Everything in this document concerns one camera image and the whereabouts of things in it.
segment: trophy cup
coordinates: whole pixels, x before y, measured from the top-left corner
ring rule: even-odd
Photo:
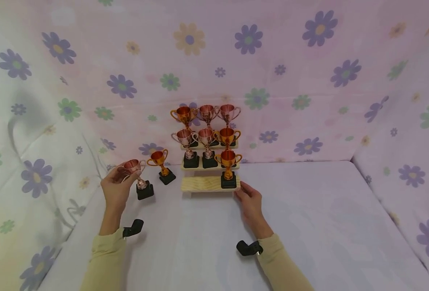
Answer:
[[[186,129],[192,132],[188,124],[192,120],[196,119],[198,114],[198,108],[189,108],[188,106],[181,106],[177,108],[177,110],[171,110],[170,114],[178,122],[184,123]]]
[[[169,183],[174,181],[174,179],[176,178],[176,176],[171,172],[171,170],[164,166],[164,162],[165,162],[167,157],[168,157],[168,150],[164,149],[162,151],[158,150],[158,151],[152,153],[150,156],[150,159],[147,160],[148,166],[153,166],[153,167],[160,166],[161,167],[161,172],[159,172],[160,180],[165,185],[168,185]]]
[[[231,167],[241,161],[242,155],[236,154],[232,150],[225,150],[221,154],[215,155],[214,159],[226,167],[226,171],[221,175],[221,188],[235,189],[237,187],[236,175],[231,171]]]
[[[118,167],[118,171],[125,175],[122,181],[125,181],[136,171],[141,171],[145,169],[145,161],[144,160],[128,160],[122,166]],[[137,178],[137,199],[143,200],[145,198],[151,197],[154,195],[153,185],[150,181],[144,181],[140,176]]]
[[[210,150],[210,145],[214,140],[214,131],[210,128],[201,129],[198,134],[192,132],[192,137],[194,140],[205,146],[205,151],[203,152],[202,157],[202,166],[204,169],[214,168],[218,166],[218,163],[215,161],[215,151]]]
[[[198,111],[200,113],[200,119],[206,122],[206,127],[211,129],[210,122],[219,114],[219,107],[218,106],[212,106],[209,104],[202,105],[200,108],[198,108]]]
[[[220,131],[215,131],[213,133],[214,138],[221,143],[222,146],[226,147],[226,150],[229,150],[229,147],[236,145],[237,140],[241,136],[240,131],[234,131],[232,128],[226,127]]]
[[[200,157],[197,152],[190,149],[190,145],[193,142],[192,132],[188,129],[181,129],[177,133],[172,133],[171,137],[186,148],[184,154],[184,168],[197,168]]]
[[[224,120],[226,127],[229,127],[229,123],[234,120],[241,113],[240,107],[234,107],[232,104],[224,104],[219,108],[218,117]]]

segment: hand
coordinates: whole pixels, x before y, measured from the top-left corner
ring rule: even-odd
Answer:
[[[257,239],[269,238],[273,230],[261,212],[261,194],[247,183],[241,181],[241,189],[234,191],[242,205],[242,218]]]

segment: beige sleeve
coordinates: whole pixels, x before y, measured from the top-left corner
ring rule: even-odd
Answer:
[[[277,234],[258,241],[263,248],[258,261],[274,291],[314,291],[308,279],[290,259]]]
[[[123,228],[108,236],[96,236],[92,244],[92,259],[82,281],[80,291],[120,290],[126,241]]]

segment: copper trophy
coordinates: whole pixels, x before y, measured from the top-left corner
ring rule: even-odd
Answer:
[[[197,152],[190,149],[190,145],[193,143],[192,132],[189,129],[181,129],[177,133],[172,133],[171,137],[186,148],[184,168],[197,168],[200,157]]]

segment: wooden shelf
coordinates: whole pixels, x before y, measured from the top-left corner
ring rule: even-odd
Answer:
[[[221,175],[207,177],[183,177],[182,192],[233,192],[241,187],[241,178],[236,175],[237,188],[221,188]]]

